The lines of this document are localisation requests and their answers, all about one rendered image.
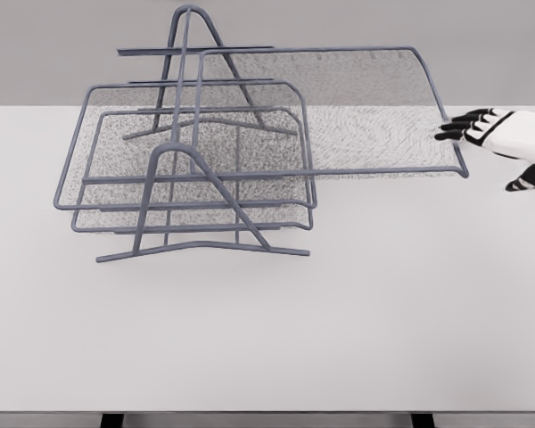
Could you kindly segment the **large grey mesh folder tray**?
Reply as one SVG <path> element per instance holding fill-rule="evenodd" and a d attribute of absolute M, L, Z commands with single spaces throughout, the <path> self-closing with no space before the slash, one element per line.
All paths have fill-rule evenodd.
<path fill-rule="evenodd" d="M 412 46 L 207 49 L 199 77 L 235 80 L 244 101 L 295 110 L 325 174 L 469 175 L 457 144 L 433 139 L 447 114 Z"/>

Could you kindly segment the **small grey mesh folder tray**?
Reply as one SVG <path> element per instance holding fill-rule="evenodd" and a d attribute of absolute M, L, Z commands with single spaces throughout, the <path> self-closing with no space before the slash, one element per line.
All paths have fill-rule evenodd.
<path fill-rule="evenodd" d="M 306 182 L 300 177 L 286 177 L 279 180 L 242 181 L 240 184 L 227 183 L 230 192 L 238 192 L 243 200 L 291 199 L 292 204 L 274 208 L 248 208 L 246 213 L 256 223 L 283 222 L 284 227 L 308 229 L 312 225 L 312 211 L 303 203 L 307 200 Z M 86 190 L 86 202 L 108 202 L 117 199 L 120 202 L 140 201 L 143 193 L 141 185 L 90 186 Z M 204 182 L 177 183 L 169 186 L 158 183 L 152 193 L 153 202 L 209 202 L 220 200 L 216 189 Z M 230 209 L 220 210 L 164 210 L 152 211 L 147 216 L 148 226 L 230 224 L 235 214 Z M 79 210 L 75 216 L 78 230 L 110 232 L 114 227 L 133 227 L 137 215 L 133 211 L 101 212 L 99 210 Z"/>

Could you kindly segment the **medium grey mesh folder tray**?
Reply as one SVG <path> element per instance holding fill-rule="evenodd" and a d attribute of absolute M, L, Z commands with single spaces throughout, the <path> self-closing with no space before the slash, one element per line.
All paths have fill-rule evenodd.
<path fill-rule="evenodd" d="M 175 80 L 92 86 L 86 92 L 53 205 L 128 210 L 86 202 L 90 186 L 141 185 L 154 147 L 193 147 L 218 179 L 309 179 L 313 156 L 302 93 L 271 78 Z"/>

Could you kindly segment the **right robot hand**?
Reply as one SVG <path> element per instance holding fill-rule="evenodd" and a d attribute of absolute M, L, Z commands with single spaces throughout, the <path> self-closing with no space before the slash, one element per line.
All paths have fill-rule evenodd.
<path fill-rule="evenodd" d="M 440 125 L 438 141 L 465 141 L 497 156 L 526 161 L 528 167 L 505 190 L 535 190 L 535 112 L 496 107 L 469 111 Z"/>

